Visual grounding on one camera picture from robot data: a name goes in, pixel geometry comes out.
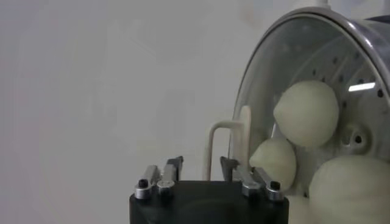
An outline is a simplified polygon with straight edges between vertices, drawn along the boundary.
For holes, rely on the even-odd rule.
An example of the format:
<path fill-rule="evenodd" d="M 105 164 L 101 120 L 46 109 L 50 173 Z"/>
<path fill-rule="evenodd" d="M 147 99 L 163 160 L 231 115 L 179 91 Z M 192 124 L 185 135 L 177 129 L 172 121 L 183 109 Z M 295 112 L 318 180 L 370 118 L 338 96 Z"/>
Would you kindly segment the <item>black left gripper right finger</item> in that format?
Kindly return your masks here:
<path fill-rule="evenodd" d="M 253 171 L 246 169 L 237 160 L 221 156 L 222 176 L 225 181 L 241 182 L 241 193 L 247 197 L 259 194 L 269 201 L 283 201 L 284 194 L 279 181 L 273 180 L 263 168 L 254 168 Z"/>

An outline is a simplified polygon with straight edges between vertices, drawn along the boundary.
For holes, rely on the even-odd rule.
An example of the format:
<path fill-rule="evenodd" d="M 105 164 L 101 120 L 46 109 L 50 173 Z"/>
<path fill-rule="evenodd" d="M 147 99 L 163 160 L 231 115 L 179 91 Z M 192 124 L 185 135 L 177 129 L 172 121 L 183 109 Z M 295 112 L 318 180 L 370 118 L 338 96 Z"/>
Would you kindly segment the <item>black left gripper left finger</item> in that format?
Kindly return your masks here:
<path fill-rule="evenodd" d="M 155 194 L 162 197 L 171 195 L 172 188 L 180 180 L 182 164 L 183 156 L 178 156 L 168 159 L 162 170 L 156 165 L 147 166 L 135 186 L 134 197 L 139 200 L 148 200 Z"/>

